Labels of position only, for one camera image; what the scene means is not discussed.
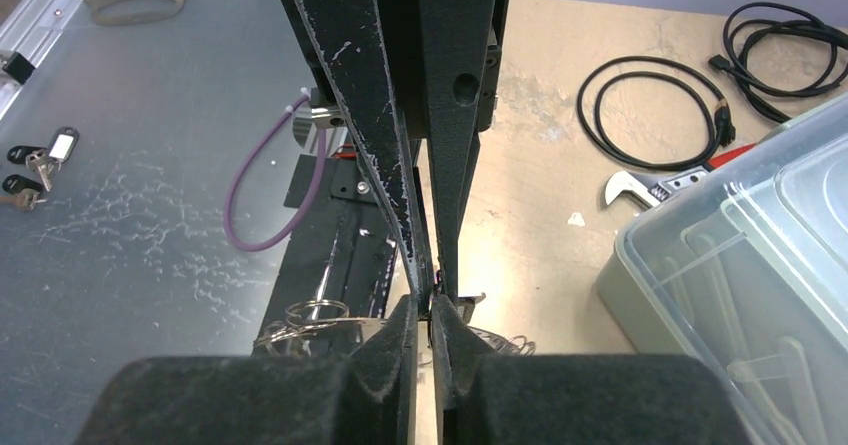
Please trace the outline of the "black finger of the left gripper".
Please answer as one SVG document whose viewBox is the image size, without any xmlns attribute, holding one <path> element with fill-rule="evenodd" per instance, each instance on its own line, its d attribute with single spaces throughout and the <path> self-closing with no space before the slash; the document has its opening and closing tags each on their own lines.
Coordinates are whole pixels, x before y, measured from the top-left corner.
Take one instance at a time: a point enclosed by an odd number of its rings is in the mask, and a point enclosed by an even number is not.
<svg viewBox="0 0 848 445">
<path fill-rule="evenodd" d="M 403 257 L 417 311 L 425 315 L 434 282 L 431 251 L 378 0 L 281 2 L 316 81 L 334 99 L 359 148 L 361 168 Z"/>
<path fill-rule="evenodd" d="M 459 295 L 459 236 L 493 122 L 509 0 L 378 0 L 407 137 L 424 142 L 438 250 L 437 290 Z"/>
</svg>

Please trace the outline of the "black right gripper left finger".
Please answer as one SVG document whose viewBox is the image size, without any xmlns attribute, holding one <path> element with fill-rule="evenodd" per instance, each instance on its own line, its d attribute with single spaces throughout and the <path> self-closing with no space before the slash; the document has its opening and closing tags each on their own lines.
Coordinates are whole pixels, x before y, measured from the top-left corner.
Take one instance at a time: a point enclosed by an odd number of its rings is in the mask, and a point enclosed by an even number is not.
<svg viewBox="0 0 848 445">
<path fill-rule="evenodd" d="M 404 296 L 352 353 L 153 357 L 100 393 L 77 444 L 406 444 L 417 303 Z"/>
</svg>

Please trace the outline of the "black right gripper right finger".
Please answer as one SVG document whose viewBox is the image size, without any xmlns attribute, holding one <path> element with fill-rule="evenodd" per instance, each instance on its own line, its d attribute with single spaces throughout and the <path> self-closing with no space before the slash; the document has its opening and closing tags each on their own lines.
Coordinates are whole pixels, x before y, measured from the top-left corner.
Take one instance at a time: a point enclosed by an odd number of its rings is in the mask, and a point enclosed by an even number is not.
<svg viewBox="0 0 848 445">
<path fill-rule="evenodd" d="M 497 352 L 436 296 L 442 444 L 748 444 L 718 377 L 687 355 Z"/>
</svg>

